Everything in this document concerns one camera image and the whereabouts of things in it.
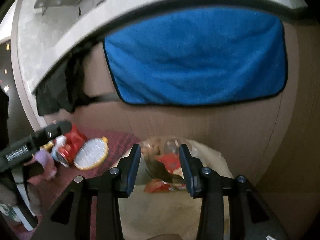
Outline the red snack wrapper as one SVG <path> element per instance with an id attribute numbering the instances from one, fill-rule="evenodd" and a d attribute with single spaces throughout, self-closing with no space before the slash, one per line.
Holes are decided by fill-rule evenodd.
<path id="1" fill-rule="evenodd" d="M 153 179 L 148 182 L 144 188 L 144 192 L 146 193 L 164 193 L 171 191 L 181 191 L 186 190 L 187 187 L 185 184 L 172 184 L 167 183 L 161 179 Z"/>

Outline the grey kitchen countertop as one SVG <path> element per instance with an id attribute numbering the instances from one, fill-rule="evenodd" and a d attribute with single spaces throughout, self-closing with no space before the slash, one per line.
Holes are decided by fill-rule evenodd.
<path id="1" fill-rule="evenodd" d="M 211 5 L 257 9 L 294 21 L 306 20 L 309 9 L 304 0 L 106 0 L 77 20 L 46 50 L 31 91 L 35 91 L 71 51 L 92 47 L 116 29 L 153 15 Z"/>

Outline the crushed red soda can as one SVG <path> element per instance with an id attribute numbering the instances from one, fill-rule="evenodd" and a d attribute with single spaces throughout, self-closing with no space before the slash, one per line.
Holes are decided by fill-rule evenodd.
<path id="1" fill-rule="evenodd" d="M 70 167 L 79 152 L 79 147 L 76 145 L 65 144 L 57 149 L 57 159 L 64 167 Z"/>

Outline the beige trash bin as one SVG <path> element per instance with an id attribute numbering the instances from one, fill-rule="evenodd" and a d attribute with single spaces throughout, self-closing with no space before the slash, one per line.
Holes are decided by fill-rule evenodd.
<path id="1" fill-rule="evenodd" d="M 186 190 L 146 193 L 146 184 L 153 179 L 184 184 L 180 169 L 167 171 L 161 157 L 177 155 L 186 144 L 193 157 L 223 177 L 232 173 L 222 153 L 195 140 L 177 137 L 151 137 L 139 143 L 141 159 L 131 196 L 119 200 L 120 218 L 125 239 L 149 239 L 164 235 L 166 239 L 195 239 L 202 201 L 193 199 Z"/>

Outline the round yellow scrubber pad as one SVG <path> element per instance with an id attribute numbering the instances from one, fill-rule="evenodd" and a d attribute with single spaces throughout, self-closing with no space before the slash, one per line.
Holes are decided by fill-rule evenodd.
<path id="1" fill-rule="evenodd" d="M 104 162 L 108 155 L 108 139 L 93 138 L 86 141 L 80 148 L 73 164 L 79 170 L 91 170 Z"/>

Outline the pink plastic piece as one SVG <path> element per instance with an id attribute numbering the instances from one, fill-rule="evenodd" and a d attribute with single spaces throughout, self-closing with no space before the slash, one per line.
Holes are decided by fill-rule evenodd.
<path id="1" fill-rule="evenodd" d="M 32 168 L 32 176 L 28 181 L 33 185 L 37 185 L 43 180 L 52 180 L 57 174 L 54 159 L 45 149 L 37 152 L 28 166 Z"/>

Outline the red plaid tablecloth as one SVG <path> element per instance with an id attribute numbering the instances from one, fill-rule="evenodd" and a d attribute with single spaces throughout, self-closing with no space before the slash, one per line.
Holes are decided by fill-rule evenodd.
<path id="1" fill-rule="evenodd" d="M 90 239 L 92 198 L 97 197 L 96 239 L 123 239 L 117 196 L 119 170 L 76 176 L 35 229 L 32 239 Z"/>

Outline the red plastic bag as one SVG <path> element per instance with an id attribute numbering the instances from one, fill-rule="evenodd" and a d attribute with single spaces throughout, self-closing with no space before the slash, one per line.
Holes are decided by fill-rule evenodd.
<path id="1" fill-rule="evenodd" d="M 65 148 L 69 154 L 77 154 L 83 144 L 87 141 L 87 137 L 77 129 L 75 124 L 72 124 L 71 131 L 66 133 L 65 137 Z"/>

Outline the black cloth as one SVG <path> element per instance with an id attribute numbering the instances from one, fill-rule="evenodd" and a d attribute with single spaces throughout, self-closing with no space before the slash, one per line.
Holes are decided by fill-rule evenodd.
<path id="1" fill-rule="evenodd" d="M 69 53 L 36 87 L 36 107 L 39 116 L 51 115 L 61 109 L 74 113 L 78 107 L 87 106 L 93 99 L 83 91 L 83 61 L 90 49 Z"/>

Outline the blue towel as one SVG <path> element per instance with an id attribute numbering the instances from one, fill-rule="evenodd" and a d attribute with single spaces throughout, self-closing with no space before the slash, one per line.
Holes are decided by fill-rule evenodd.
<path id="1" fill-rule="evenodd" d="M 242 8 L 175 11 L 103 41 L 116 91 L 130 105 L 225 105 L 270 98 L 288 76 L 284 27 Z"/>

